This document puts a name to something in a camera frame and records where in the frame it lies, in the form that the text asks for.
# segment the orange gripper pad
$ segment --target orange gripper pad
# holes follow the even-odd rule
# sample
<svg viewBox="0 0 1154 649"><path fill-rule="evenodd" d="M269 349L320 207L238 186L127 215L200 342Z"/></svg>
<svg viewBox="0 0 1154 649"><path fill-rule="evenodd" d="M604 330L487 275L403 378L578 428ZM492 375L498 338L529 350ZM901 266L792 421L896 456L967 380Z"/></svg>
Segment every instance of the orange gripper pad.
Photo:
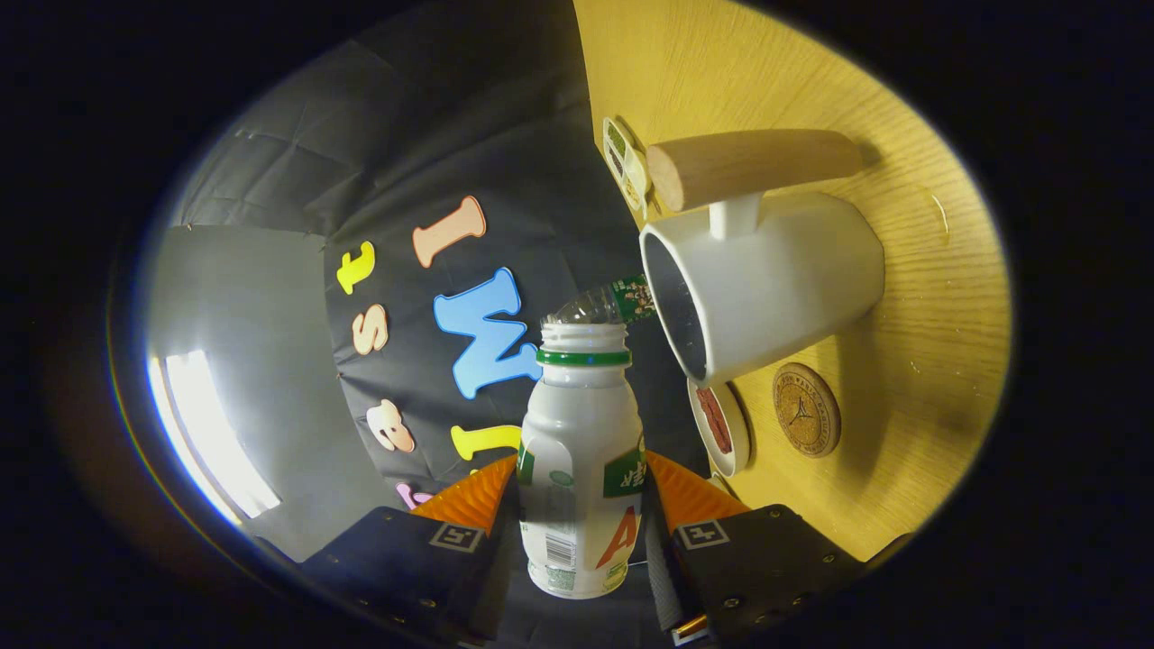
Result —
<svg viewBox="0 0 1154 649"><path fill-rule="evenodd" d="M645 449L645 460L650 467L650 477L657 480L665 524L670 535L681 525L750 510L740 500L668 457Z"/></svg>
<svg viewBox="0 0 1154 649"><path fill-rule="evenodd" d="M457 525L481 528L485 530L485 536L489 536L493 522L497 517L501 495L504 494L505 484L509 483L509 476L516 464L516 455L497 460L422 502L410 514Z"/></svg>

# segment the wooden surface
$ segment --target wooden surface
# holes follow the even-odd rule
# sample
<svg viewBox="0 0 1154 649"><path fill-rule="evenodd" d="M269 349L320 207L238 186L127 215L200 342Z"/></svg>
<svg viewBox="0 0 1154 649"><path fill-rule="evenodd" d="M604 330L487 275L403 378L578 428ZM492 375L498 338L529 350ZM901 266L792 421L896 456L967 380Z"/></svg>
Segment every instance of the wooden surface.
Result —
<svg viewBox="0 0 1154 649"><path fill-rule="evenodd" d="M747 505L785 503L869 559L916 530L958 485L997 409L1011 307L977 188L900 98L772 17L721 0L575 6L599 148L606 115L642 147L823 128L862 148L861 173L775 193L820 191L854 203L885 248L885 296L848 330L733 382L752 449L728 483ZM670 215L650 204L650 218ZM787 361L816 370L837 396L841 440L825 457L799 454L778 424L772 381Z"/></svg>

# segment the small water bottle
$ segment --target small water bottle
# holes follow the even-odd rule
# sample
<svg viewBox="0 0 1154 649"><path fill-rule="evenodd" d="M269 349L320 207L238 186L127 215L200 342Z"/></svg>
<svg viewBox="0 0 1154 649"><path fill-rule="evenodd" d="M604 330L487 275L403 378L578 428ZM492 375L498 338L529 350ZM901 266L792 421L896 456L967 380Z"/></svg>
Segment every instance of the small water bottle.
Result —
<svg viewBox="0 0 1154 649"><path fill-rule="evenodd" d="M625 579L640 528L645 442L625 326L546 322L517 450L529 575L567 599Z"/></svg>
<svg viewBox="0 0 1154 649"><path fill-rule="evenodd" d="M649 282L644 275L635 275L585 291L556 313L546 315L541 324L629 324L654 313Z"/></svg>

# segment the red sauce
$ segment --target red sauce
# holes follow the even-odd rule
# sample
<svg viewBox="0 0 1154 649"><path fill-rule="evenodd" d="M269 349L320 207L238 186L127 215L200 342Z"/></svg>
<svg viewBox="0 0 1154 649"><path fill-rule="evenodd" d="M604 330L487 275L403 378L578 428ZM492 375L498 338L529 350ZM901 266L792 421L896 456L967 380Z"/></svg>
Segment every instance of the red sauce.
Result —
<svg viewBox="0 0 1154 649"><path fill-rule="evenodd" d="M702 404L702 411L705 412L705 419L710 423L710 431L713 433L713 440L718 442L718 448L721 449L721 453L733 453L729 428L725 425L725 416L721 415L721 406L718 405L718 398L713 396L713 390L697 390L697 401Z"/></svg>

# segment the white mug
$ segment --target white mug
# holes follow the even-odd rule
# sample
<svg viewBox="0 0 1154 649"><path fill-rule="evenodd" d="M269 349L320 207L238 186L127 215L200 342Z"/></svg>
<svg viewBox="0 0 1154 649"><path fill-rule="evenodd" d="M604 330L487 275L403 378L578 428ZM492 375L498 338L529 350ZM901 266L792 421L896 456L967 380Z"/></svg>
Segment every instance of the white mug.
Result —
<svg viewBox="0 0 1154 649"><path fill-rule="evenodd" d="M881 299L882 244L825 194L749 194L647 224L642 262L685 375L705 388L801 351Z"/></svg>

